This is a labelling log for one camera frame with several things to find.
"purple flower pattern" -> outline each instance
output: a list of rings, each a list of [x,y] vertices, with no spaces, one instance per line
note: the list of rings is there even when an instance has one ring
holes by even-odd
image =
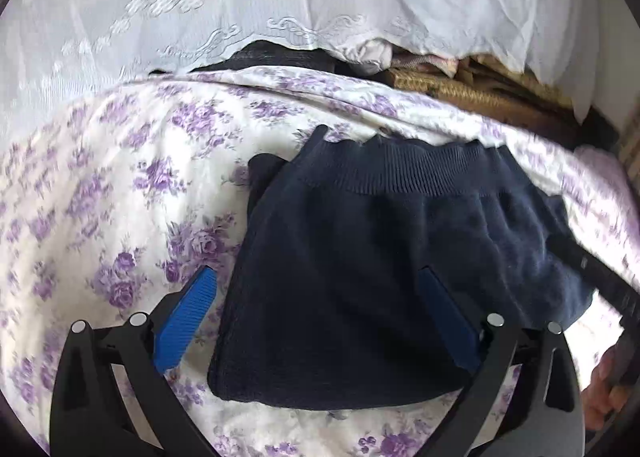
[[[151,123],[146,122],[137,130],[131,130],[122,142],[122,146],[138,151],[148,141],[151,132]]]
[[[290,442],[281,442],[278,446],[265,445],[268,457],[290,457],[298,454],[298,449]]]
[[[178,178],[178,170],[172,169],[171,157],[158,157],[149,164],[141,161],[138,172],[141,176],[133,180],[133,187],[143,190],[147,206],[158,202],[164,194],[175,197],[187,191],[184,181]]]
[[[188,88],[183,85],[177,85],[174,83],[162,83],[156,90],[158,98],[168,100],[179,94],[184,94],[188,91]]]
[[[220,101],[212,99],[203,104],[181,103],[171,115],[171,123],[183,129],[199,144],[194,158],[207,156],[214,148],[231,146],[239,139],[238,130],[223,129],[232,117],[220,109]]]
[[[299,106],[272,101],[254,102],[249,104],[249,107],[254,110],[251,117],[266,121],[267,126],[275,126],[279,120],[287,116],[295,116],[303,111]]]
[[[42,358],[40,362],[40,383],[53,392],[53,384],[56,379],[58,360],[62,353],[62,337],[56,328],[49,328],[44,333],[42,342]]]
[[[363,98],[362,106],[368,107],[368,110],[380,114],[386,117],[398,117],[398,110],[389,98],[380,94],[373,95],[373,102],[370,102],[369,97]]]
[[[501,122],[483,116],[479,135],[495,140],[504,140],[504,125]]]
[[[234,256],[238,244],[228,244],[229,229],[236,220],[232,214],[203,217],[203,227],[195,230],[190,220],[167,225],[166,247],[168,259],[159,267],[169,283],[186,283],[201,265],[218,270],[218,287],[223,286],[227,257]]]
[[[193,79],[203,83],[218,83],[222,76],[222,72],[198,72]]]
[[[99,117],[100,122],[108,122],[116,126],[126,123],[137,110],[135,107],[138,100],[130,94],[126,96],[116,95],[109,103],[107,103],[104,112]]]
[[[225,87],[225,92],[231,96],[235,96],[236,98],[248,98],[251,94],[251,87]]]
[[[120,310],[120,316],[140,299],[142,286],[147,282],[144,273],[137,269],[141,255],[141,249],[119,253],[112,263],[102,262],[88,282],[95,294]]]
[[[42,173],[38,176],[36,181],[33,183],[33,189],[40,196],[41,199],[44,199],[44,190],[51,191],[52,181],[49,178],[52,173],[52,169],[50,167],[45,167],[42,170]]]
[[[274,76],[276,87],[289,90],[291,92],[315,92],[322,96],[332,97],[336,92],[343,90],[343,87],[332,76],[324,74],[304,72],[299,76]]]
[[[112,190],[113,186],[106,181],[105,169],[82,178],[66,208],[66,215],[74,219],[88,217],[95,212],[100,200],[108,196]]]
[[[81,130],[88,108],[89,107],[84,103],[73,106],[69,115],[69,119],[66,122],[67,128],[70,128],[75,132]]]
[[[364,435],[358,439],[355,455],[379,455],[383,457],[412,457],[418,448],[424,444],[428,434],[424,428],[426,424],[417,420],[415,427],[395,433],[388,424],[382,428],[382,436]]]
[[[6,273],[6,284],[11,294],[16,294],[20,289],[20,282],[14,271],[11,269]]]
[[[9,373],[9,378],[20,394],[21,400],[28,405],[29,412],[32,411],[36,400],[33,377],[33,358],[22,358],[20,361],[16,361],[11,373]]]
[[[58,277],[54,268],[53,261],[36,262],[33,266],[33,272],[36,274],[36,280],[33,284],[32,293],[34,296],[40,296],[46,301],[53,295],[58,286]]]
[[[20,218],[14,218],[9,223],[9,231],[6,232],[5,238],[10,243],[16,243],[20,238],[21,231],[22,231],[22,220]]]
[[[79,146],[74,149],[71,153],[71,159],[69,160],[67,166],[69,170],[76,170],[78,168],[84,168],[89,164],[89,161],[94,157],[93,152],[88,148],[83,146]]]
[[[12,176],[14,175],[15,169],[20,166],[20,158],[18,155],[19,153],[20,145],[17,143],[12,144],[9,150],[9,161],[4,167],[4,175],[9,180],[11,180]]]
[[[50,210],[46,215],[43,215],[42,209],[38,211],[38,216],[29,222],[29,231],[36,237],[36,240],[40,243],[49,236],[51,228],[56,223],[56,211]]]
[[[234,186],[249,186],[249,167],[245,164],[236,164],[233,172],[223,182],[230,182]]]
[[[180,379],[180,370],[172,369],[167,372],[166,382],[175,393],[175,397],[178,398],[180,404],[186,411],[190,411],[193,405],[202,407],[204,401],[202,396],[204,395],[207,387],[204,383],[193,383],[189,377],[184,380]]]

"folded clothing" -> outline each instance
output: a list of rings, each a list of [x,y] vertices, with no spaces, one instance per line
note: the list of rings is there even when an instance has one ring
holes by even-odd
[[[248,231],[208,381],[222,399],[310,410],[406,405],[462,387],[420,285],[482,314],[568,327],[591,289],[545,250],[560,197],[509,150],[373,137],[249,164]],[[429,270],[429,278],[419,278]]]

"blue gripper pad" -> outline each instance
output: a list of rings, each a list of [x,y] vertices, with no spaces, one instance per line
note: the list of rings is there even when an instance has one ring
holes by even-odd
[[[164,374],[180,363],[193,334],[216,297],[216,272],[202,268],[191,282],[167,320],[156,332],[154,366]]]
[[[481,364],[480,336],[442,282],[425,267],[418,271],[418,294],[457,367],[473,374]]]

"woven basket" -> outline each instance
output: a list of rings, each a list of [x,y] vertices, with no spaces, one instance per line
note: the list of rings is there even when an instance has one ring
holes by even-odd
[[[618,142],[618,159],[625,167],[631,184],[640,192],[640,101],[624,130]]]
[[[578,124],[565,122],[557,115],[500,94],[492,94],[433,74],[389,69],[386,81],[401,90],[414,90],[432,98],[454,104],[467,112],[491,117],[500,122],[543,135],[572,148],[577,138]]]

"white fabric cover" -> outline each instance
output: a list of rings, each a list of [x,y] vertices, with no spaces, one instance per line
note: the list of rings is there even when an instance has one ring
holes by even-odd
[[[183,74],[267,39],[369,71],[391,43],[493,53],[560,82],[578,119],[593,93],[596,0],[10,0],[0,16],[0,148],[55,107],[161,68]]]

